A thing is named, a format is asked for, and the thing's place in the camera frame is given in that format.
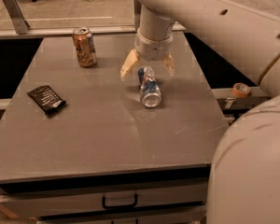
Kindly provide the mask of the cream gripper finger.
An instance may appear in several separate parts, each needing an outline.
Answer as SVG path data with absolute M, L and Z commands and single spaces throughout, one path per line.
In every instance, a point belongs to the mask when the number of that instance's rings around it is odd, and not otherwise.
M 161 63 L 166 67 L 170 76 L 173 76 L 175 74 L 174 60 L 171 54 L 168 54 L 165 58 L 163 58 L 161 60 Z
M 136 49 L 132 49 L 120 69 L 120 79 L 124 81 L 126 76 L 133 70 L 133 67 L 138 64 L 140 64 L 139 54 Z

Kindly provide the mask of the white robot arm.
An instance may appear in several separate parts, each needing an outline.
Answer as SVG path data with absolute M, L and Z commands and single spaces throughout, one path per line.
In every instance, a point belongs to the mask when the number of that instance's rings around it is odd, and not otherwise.
M 227 61 L 205 66 L 208 80 L 254 84 L 270 97 L 238 118 L 217 145 L 207 224 L 280 224 L 280 18 L 231 0 L 138 1 L 140 26 L 123 76 L 141 60 L 173 72 L 169 46 L 179 22 Z

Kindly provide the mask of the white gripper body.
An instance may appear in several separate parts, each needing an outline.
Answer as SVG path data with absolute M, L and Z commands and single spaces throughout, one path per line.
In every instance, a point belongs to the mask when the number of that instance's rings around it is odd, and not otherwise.
M 172 42 L 172 35 L 164 40 L 155 41 L 144 37 L 140 30 L 137 30 L 134 47 L 142 59 L 147 61 L 160 61 L 169 55 Z

